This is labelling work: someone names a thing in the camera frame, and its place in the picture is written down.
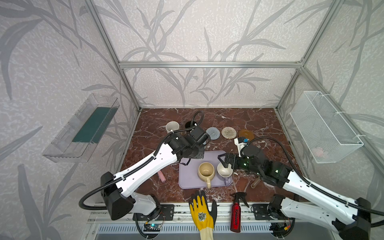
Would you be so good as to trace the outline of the white mug lavender handle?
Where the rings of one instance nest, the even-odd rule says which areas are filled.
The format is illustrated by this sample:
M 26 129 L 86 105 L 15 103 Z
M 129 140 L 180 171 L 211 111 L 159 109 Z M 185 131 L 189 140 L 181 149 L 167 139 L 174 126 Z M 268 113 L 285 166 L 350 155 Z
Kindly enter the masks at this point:
M 217 173 L 220 176 L 220 179 L 224 181 L 226 187 L 228 187 L 232 183 L 232 175 L 233 175 L 232 165 L 228 164 L 227 167 L 224 167 L 222 163 L 219 163 L 217 166 Z

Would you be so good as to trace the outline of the beige yellow mug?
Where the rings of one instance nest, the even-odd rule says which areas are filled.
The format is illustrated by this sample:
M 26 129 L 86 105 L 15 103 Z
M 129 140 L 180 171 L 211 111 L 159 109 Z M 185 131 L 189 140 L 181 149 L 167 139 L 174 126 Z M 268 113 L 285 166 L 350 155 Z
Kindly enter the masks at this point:
M 215 174 L 215 168 L 211 163 L 204 162 L 198 167 L 198 176 L 206 183 L 207 189 L 212 187 L 212 180 L 215 177 Z

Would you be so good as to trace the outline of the cream woven round coaster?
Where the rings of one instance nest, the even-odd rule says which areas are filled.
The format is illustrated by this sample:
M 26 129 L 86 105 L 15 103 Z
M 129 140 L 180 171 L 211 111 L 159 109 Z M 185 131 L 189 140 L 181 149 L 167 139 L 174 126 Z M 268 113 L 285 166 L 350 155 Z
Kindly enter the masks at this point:
M 222 136 L 226 139 L 235 139 L 237 137 L 237 131 L 232 127 L 225 127 L 221 132 Z

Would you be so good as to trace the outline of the grey round coaster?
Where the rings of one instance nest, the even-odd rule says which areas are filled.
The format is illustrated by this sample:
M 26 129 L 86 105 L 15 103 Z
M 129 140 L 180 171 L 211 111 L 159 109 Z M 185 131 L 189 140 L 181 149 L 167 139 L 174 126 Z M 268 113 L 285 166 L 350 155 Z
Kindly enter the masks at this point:
M 206 133 L 210 136 L 212 141 L 217 140 L 221 135 L 220 131 L 215 127 L 208 128 Z

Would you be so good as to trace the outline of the white speckled mug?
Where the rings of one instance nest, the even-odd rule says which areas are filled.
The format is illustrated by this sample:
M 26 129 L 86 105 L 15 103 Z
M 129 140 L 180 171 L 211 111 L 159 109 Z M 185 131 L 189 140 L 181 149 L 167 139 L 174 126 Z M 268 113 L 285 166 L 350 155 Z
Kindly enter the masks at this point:
M 171 121 L 166 124 L 167 133 L 171 133 L 180 129 L 180 125 L 176 121 Z

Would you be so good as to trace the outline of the brown wooden round coaster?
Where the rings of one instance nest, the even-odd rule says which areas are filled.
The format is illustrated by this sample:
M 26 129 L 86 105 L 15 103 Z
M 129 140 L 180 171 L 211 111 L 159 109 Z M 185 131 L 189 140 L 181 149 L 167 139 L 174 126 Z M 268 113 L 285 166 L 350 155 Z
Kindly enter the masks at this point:
M 252 131 L 243 129 L 239 131 L 239 138 L 246 138 L 248 140 L 253 140 L 255 136 Z

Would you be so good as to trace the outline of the black mug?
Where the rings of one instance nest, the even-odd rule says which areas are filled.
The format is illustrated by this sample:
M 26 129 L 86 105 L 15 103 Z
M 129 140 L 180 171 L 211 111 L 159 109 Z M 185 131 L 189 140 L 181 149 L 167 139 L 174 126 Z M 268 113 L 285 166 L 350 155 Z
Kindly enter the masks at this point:
M 195 121 L 189 121 L 189 122 L 187 122 L 186 124 L 185 124 L 185 128 L 186 129 L 189 129 L 189 128 L 193 128 L 193 127 L 195 127 L 195 126 L 197 126 L 198 124 L 197 124 L 197 122 L 195 122 Z

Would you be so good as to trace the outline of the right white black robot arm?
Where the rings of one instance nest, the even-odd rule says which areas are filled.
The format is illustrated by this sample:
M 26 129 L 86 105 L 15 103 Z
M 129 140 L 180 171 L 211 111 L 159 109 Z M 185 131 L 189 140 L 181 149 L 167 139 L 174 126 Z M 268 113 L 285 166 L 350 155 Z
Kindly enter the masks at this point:
M 259 140 L 237 138 L 238 153 L 225 153 L 218 159 L 226 169 L 246 171 L 264 183 L 308 200 L 308 203 L 301 203 L 297 199 L 274 195 L 268 204 L 267 215 L 273 219 L 304 220 L 337 233 L 343 240 L 368 240 L 372 228 L 384 225 L 383 221 L 372 222 L 372 215 L 383 216 L 384 213 L 373 210 L 368 200 L 345 197 L 307 179 L 297 171 L 286 148 L 282 149 L 289 165 L 269 160 L 263 150 L 253 145 Z

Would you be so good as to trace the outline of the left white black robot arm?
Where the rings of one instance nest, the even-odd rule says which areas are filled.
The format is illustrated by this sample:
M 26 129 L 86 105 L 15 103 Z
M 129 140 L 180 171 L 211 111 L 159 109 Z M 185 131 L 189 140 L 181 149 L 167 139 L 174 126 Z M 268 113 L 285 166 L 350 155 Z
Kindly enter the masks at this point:
M 185 129 L 184 135 L 182 132 L 168 133 L 154 152 L 133 166 L 116 174 L 103 174 L 100 187 L 85 194 L 79 201 L 79 207 L 89 211 L 106 210 L 112 220 L 127 214 L 156 218 L 161 211 L 160 202 L 154 196 L 138 194 L 136 190 L 163 168 L 183 158 L 202 159 L 205 144 L 210 139 L 209 134 L 199 126 Z

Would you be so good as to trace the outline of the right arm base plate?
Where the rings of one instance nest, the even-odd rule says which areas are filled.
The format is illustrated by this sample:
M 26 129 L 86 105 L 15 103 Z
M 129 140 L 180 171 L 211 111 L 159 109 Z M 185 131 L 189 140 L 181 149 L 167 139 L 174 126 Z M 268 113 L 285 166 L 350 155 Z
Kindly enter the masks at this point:
M 293 221 L 294 218 L 286 217 L 281 210 L 270 208 L 268 203 L 252 204 L 251 212 L 254 214 L 256 220 L 279 220 L 279 221 Z

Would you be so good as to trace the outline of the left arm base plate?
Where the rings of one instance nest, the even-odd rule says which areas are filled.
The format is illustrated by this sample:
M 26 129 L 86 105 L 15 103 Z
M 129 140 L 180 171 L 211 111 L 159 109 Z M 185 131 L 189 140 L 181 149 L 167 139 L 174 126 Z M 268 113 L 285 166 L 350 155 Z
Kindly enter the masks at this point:
M 172 221 L 174 219 L 175 205 L 161 204 L 149 215 L 134 214 L 134 221 Z

